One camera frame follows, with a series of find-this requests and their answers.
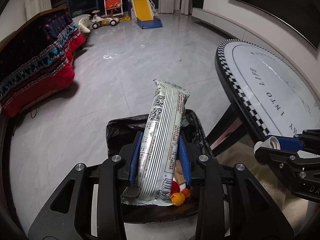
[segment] food package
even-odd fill
[[[172,204],[180,126],[190,93],[172,83],[154,81],[156,93],[140,147],[137,179],[122,194],[127,204]]]

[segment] television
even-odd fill
[[[320,10],[315,0],[238,0],[278,18],[315,49],[320,43]]]

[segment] red blanket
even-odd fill
[[[67,87],[72,53],[85,41],[64,10],[38,17],[0,52],[0,104],[13,117],[26,104]]]

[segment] round table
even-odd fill
[[[215,156],[247,133],[256,143],[268,134],[292,137],[303,129],[320,129],[316,99],[294,70],[271,52],[226,40],[218,46],[215,63],[231,102],[207,136],[209,145],[216,142]]]

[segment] ride-on toy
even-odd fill
[[[101,17],[98,16],[98,10],[93,11],[93,19],[91,20],[91,27],[92,29],[98,29],[101,25],[108,25],[116,26],[118,22],[120,21],[117,17],[112,17],[111,15],[108,15],[107,17]]]

